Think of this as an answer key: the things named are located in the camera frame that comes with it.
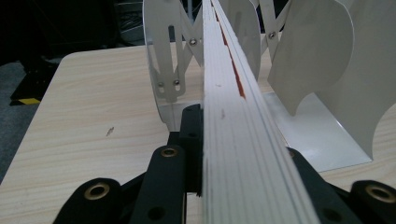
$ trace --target wooden table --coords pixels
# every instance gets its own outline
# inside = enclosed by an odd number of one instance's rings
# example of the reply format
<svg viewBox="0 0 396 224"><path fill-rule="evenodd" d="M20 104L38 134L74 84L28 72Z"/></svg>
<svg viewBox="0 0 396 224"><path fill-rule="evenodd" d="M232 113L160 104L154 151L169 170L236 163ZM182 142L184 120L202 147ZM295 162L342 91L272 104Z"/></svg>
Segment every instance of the wooden table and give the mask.
<svg viewBox="0 0 396 224"><path fill-rule="evenodd" d="M262 74L268 70L265 56ZM200 73L197 65L192 71ZM262 90L270 91L265 79L259 80ZM374 162L322 175L343 189L359 179L395 188L395 127L396 106L378 125ZM51 223L82 183L109 177L124 184L145 172L167 137L144 47L65 57L0 186L0 223ZM188 223L199 223L199 200L189 198Z"/></svg>

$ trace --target black plastic part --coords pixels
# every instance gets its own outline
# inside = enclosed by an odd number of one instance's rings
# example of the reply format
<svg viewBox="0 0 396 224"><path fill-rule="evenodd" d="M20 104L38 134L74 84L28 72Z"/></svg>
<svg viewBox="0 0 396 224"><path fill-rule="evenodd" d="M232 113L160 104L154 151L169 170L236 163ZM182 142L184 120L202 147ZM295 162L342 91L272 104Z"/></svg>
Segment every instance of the black plastic part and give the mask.
<svg viewBox="0 0 396 224"><path fill-rule="evenodd" d="M329 184L330 187L332 187L332 190L334 190L334 192L338 195L338 197L341 198L341 200L343 200L344 203L349 204L349 192L343 189L340 189L332 184Z"/></svg>
<svg viewBox="0 0 396 224"><path fill-rule="evenodd" d="M122 199L119 182L113 179L96 178L76 189L53 223L114 223L114 220L118 220L121 209Z"/></svg>
<svg viewBox="0 0 396 224"><path fill-rule="evenodd" d="M396 189L373 181L352 185L349 202L364 223L396 223Z"/></svg>
<svg viewBox="0 0 396 224"><path fill-rule="evenodd" d="M186 191L200 196L204 156L204 115L200 105L184 108L178 141L186 151Z"/></svg>
<svg viewBox="0 0 396 224"><path fill-rule="evenodd" d="M123 208L120 221L118 223L128 223L129 219L131 218L131 214L134 211L134 205L136 203L140 188L142 187L145 174L146 173L143 173L142 175L139 175L138 177L121 186Z"/></svg>
<svg viewBox="0 0 396 224"><path fill-rule="evenodd" d="M292 148L289 148L289 150L320 222L362 223L309 162L298 151Z"/></svg>
<svg viewBox="0 0 396 224"><path fill-rule="evenodd" d="M185 153L179 146L156 149L140 188L130 224L185 222Z"/></svg>

